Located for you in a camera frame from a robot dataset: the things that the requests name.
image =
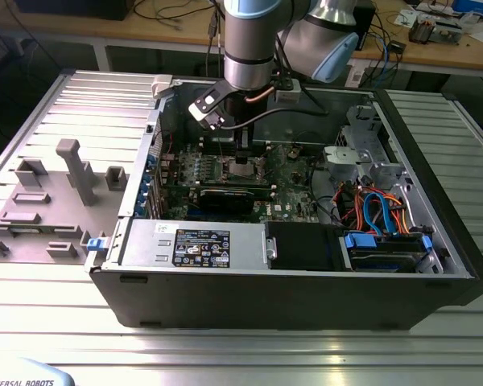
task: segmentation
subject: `white label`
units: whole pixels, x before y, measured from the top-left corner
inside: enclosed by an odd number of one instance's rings
[[[157,223],[155,225],[155,233],[174,233],[179,229],[178,224],[165,224],[165,223]]]

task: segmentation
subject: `motherboard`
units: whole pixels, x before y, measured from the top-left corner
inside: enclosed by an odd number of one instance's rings
[[[318,222],[309,193],[312,158],[298,144],[268,146],[246,164],[186,146],[156,171],[165,220]]]

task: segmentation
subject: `table leg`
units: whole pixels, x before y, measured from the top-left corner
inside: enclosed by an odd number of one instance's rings
[[[349,88],[359,88],[361,79],[365,74],[365,70],[368,67],[366,60],[356,60],[353,62],[347,81],[345,82],[345,87]]]
[[[104,44],[95,43],[93,45],[95,51],[95,57],[97,58],[98,69],[100,71],[110,72],[113,70],[111,60],[107,55],[107,48]]]

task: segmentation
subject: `blue cable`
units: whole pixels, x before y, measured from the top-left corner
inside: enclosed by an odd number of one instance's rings
[[[381,201],[381,205],[383,206],[383,219],[385,220],[385,226],[386,230],[389,233],[395,234],[397,233],[397,230],[395,229],[394,221],[390,219],[390,209],[388,208],[388,203],[386,202],[386,199],[383,195],[379,193],[369,193],[365,197],[365,201],[363,202],[363,216],[365,217],[365,222],[378,234],[378,236],[383,236],[383,233],[381,232],[381,229],[379,229],[376,224],[372,222],[370,219],[370,214],[369,214],[369,204],[370,200],[374,197],[377,196],[379,200]]]
[[[386,72],[386,65],[388,64],[388,48],[386,47],[385,40],[383,40],[383,38],[381,36],[377,36],[375,34],[369,34],[369,35],[370,36],[373,36],[374,38],[376,38],[377,40],[379,40],[381,42],[381,44],[383,45],[383,50],[384,50],[383,51],[383,55],[385,56],[385,65],[383,66],[383,70],[381,71],[381,74],[378,77],[378,82],[374,86],[374,88],[378,88],[379,84],[383,80],[383,75],[385,75],[385,72]]]

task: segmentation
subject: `power supply label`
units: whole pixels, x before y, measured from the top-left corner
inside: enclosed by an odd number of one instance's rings
[[[228,268],[231,259],[229,231],[178,229],[172,263],[176,267]]]

